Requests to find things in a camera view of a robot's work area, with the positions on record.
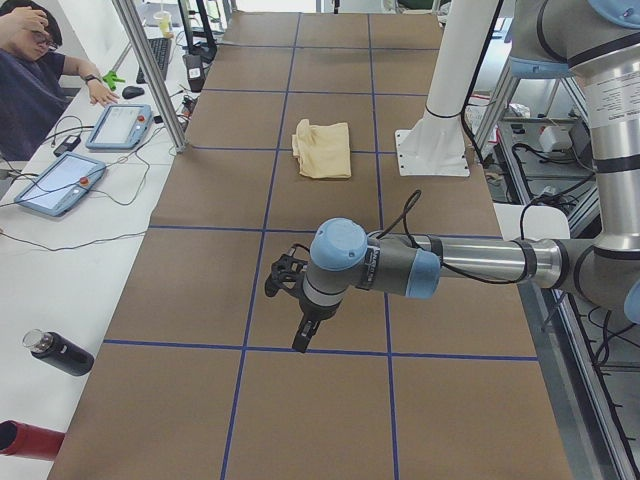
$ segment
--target person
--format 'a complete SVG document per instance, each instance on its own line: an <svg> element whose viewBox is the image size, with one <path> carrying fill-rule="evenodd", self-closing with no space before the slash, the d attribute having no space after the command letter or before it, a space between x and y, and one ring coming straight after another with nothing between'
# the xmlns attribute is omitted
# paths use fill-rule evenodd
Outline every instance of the person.
<svg viewBox="0 0 640 480"><path fill-rule="evenodd" d="M68 101L58 80L81 77L92 104L117 102L88 60L55 53L62 33L45 8L28 0L0 6L0 154L27 161L54 127Z"/></svg>

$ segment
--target yellow towel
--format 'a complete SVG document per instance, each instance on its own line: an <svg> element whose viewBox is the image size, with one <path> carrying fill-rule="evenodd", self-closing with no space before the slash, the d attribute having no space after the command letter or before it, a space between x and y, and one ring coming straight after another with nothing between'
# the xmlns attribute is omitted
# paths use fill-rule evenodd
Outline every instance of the yellow towel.
<svg viewBox="0 0 640 480"><path fill-rule="evenodd" d="M300 120L292 135L293 156L298 158L300 175L311 178L351 178L349 126L327 127Z"/></svg>

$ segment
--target dark blue shirt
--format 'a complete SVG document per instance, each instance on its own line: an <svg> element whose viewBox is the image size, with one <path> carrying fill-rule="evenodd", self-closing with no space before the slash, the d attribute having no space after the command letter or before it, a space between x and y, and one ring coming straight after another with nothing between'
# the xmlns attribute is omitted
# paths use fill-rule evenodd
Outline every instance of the dark blue shirt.
<svg viewBox="0 0 640 480"><path fill-rule="evenodd" d="M48 52L30 62L0 49L0 152L10 162L29 160L67 107L64 59Z"/></svg>

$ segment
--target green object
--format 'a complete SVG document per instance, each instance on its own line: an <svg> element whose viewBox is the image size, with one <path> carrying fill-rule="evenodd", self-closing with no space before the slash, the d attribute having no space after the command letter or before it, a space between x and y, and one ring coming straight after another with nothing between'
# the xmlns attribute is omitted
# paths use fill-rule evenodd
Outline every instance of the green object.
<svg viewBox="0 0 640 480"><path fill-rule="evenodd" d="M119 78L118 74L114 70L109 70L109 72L102 77L102 80L104 80L104 83L107 84L112 92L116 89L116 82L125 82L124 78Z"/></svg>
<svg viewBox="0 0 640 480"><path fill-rule="evenodd" d="M398 0L398 3L411 10L431 10L433 7L433 0ZM444 0L440 5L449 3L448 0Z"/></svg>

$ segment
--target white table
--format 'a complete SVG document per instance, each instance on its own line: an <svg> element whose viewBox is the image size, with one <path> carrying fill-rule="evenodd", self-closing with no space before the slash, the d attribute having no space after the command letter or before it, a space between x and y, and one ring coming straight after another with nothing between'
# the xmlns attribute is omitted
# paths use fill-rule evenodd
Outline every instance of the white table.
<svg viewBox="0 0 640 480"><path fill-rule="evenodd" d="M167 75L167 90L174 94L188 87L182 51L174 48ZM118 84L135 85L138 66L129 51L118 74L127 80ZM144 96L121 103L146 103L154 109L148 87ZM176 107L183 94L172 97ZM91 106L83 88L65 115L79 117L93 125L100 106ZM66 119L58 130L78 124ZM151 137L152 125L145 137ZM67 134L59 135L58 142ZM84 147L88 133L75 152L106 163L113 163L121 153L95 153ZM80 204L62 218L46 217L18 205L0 208L0 228L6 234L49 247L78 245L96 239L144 232L171 168L175 149L166 129L140 150L149 164L144 186L129 206L119 206L105 195L89 193ZM47 142L34 154L26 172L41 172L55 157ZM135 194L146 165L135 156L108 168L96 188L117 200L127 202ZM17 180L0 204L11 203L28 180ZM142 243L142 235L95 244L77 250L47 252L0 236L0 421L16 420L53 430L66 431L88 375L72 377L31 357L21 345L23 335L32 328L55 331L97 354L127 276ZM47 477L51 462L0 456L0 478L38 480Z"/></svg>

